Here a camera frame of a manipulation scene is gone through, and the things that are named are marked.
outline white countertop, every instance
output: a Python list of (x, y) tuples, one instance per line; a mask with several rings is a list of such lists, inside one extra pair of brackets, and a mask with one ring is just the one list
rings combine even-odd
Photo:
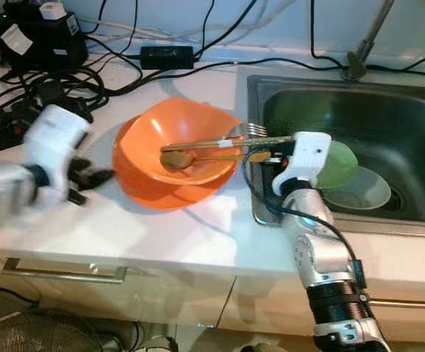
[[(111, 166), (113, 141), (127, 120), (170, 97), (211, 104), (247, 119), (246, 79), (250, 74), (339, 80), (337, 72), (300, 68), (227, 67), (157, 81), (112, 98), (94, 112), (94, 134), (85, 156)], [(103, 72), (108, 87), (131, 81), (134, 73), (113, 63)], [(425, 78), (369, 73), (364, 81), (425, 86)], [(0, 161), (22, 160), (22, 146), (0, 152)], [(86, 192), (84, 207), (66, 203), (50, 213), (30, 210), (0, 229), (0, 255), (75, 263), (152, 265), (218, 274), (286, 275), (295, 272), (289, 243), (279, 228), (255, 223), (251, 196), (241, 172), (219, 192), (189, 208), (151, 210), (131, 201), (113, 180)], [(425, 282), (425, 238), (346, 233), (363, 260), (366, 276)]]

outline sink basin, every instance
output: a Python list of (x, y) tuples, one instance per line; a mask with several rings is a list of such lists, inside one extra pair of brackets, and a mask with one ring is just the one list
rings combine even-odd
[[(297, 131), (329, 133), (347, 144), (359, 165), (382, 176), (390, 201), (373, 210), (349, 210), (328, 203), (335, 218), (358, 222), (408, 221), (425, 226), (425, 88), (270, 76), (248, 78), (250, 122), (270, 136)], [(276, 166), (253, 166), (255, 186), (272, 202)], [(255, 219), (268, 225), (280, 215), (253, 201)], [(351, 230), (357, 230), (354, 223)]]

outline sink drain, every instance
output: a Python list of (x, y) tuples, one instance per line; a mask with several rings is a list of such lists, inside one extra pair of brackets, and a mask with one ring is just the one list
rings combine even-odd
[(398, 211), (402, 208), (402, 196), (398, 191), (391, 188), (391, 197), (382, 207), (380, 207), (383, 210), (386, 211)]

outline white wall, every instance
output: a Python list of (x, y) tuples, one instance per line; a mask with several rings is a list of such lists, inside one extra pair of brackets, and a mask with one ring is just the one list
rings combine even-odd
[[(238, 18), (250, 0), (216, 0), (209, 18), (210, 24), (229, 24)], [(269, 0), (266, 13), (282, 0)], [(77, 15), (96, 18), (101, 0), (63, 0), (65, 7)], [(328, 51), (355, 50), (368, 31), (382, 0), (316, 0), (316, 48)], [(250, 23), (258, 14), (263, 0), (245, 18)], [(139, 28), (155, 26), (179, 32), (200, 26), (210, 0), (139, 0)], [(254, 31), (237, 42), (282, 48), (308, 48), (310, 0), (296, 0), (268, 26)], [(107, 0), (103, 19), (132, 25), (134, 0)], [(83, 23), (85, 30), (92, 24)], [(112, 33), (106, 27), (99, 33)], [(214, 38), (220, 32), (208, 33)], [(236, 31), (231, 37), (238, 37)], [(425, 54), (425, 0), (396, 0), (383, 25), (374, 54), (414, 56)]]

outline orange bowl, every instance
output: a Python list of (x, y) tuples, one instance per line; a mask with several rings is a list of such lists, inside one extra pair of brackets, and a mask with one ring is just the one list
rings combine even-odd
[[(216, 180), (236, 165), (235, 161), (201, 161), (182, 170), (160, 164), (160, 148), (172, 143), (198, 142), (227, 134), (240, 123), (211, 106), (171, 98), (146, 111), (120, 140), (127, 161), (148, 177), (177, 186), (200, 185)], [(203, 156), (238, 155), (241, 148), (195, 150)]]
[(135, 202), (157, 210), (189, 207), (217, 192), (232, 177), (235, 167), (216, 180), (198, 186), (177, 186), (149, 178), (132, 166), (119, 145), (135, 120), (136, 117), (120, 129), (112, 153), (112, 164), (117, 173), (118, 183), (126, 195)]

